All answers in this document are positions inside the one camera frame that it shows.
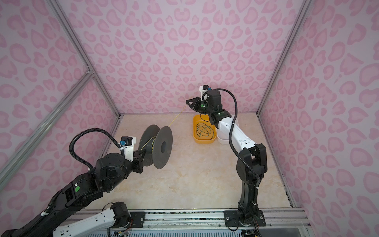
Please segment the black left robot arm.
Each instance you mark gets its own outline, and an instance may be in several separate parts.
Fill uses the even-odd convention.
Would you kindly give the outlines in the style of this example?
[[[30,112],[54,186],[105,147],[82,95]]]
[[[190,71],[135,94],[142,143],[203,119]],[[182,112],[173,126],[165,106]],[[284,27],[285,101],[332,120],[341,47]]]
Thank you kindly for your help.
[[[20,229],[7,230],[4,237],[74,237],[84,236],[90,229],[124,227],[130,224],[130,214],[123,202],[116,202],[99,214],[67,225],[62,223],[93,201],[111,192],[132,172],[142,173],[143,155],[135,151],[132,160],[110,153],[96,162],[87,173],[79,175],[58,191],[46,209]]]

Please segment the dark grey cable spool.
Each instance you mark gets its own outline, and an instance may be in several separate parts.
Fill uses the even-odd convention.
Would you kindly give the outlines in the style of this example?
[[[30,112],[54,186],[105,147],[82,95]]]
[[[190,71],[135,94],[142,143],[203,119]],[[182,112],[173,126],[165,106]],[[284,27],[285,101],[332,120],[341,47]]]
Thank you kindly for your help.
[[[154,165],[162,169],[168,163],[172,152],[173,134],[168,126],[160,128],[152,124],[141,136],[138,150],[143,153],[143,166]]]

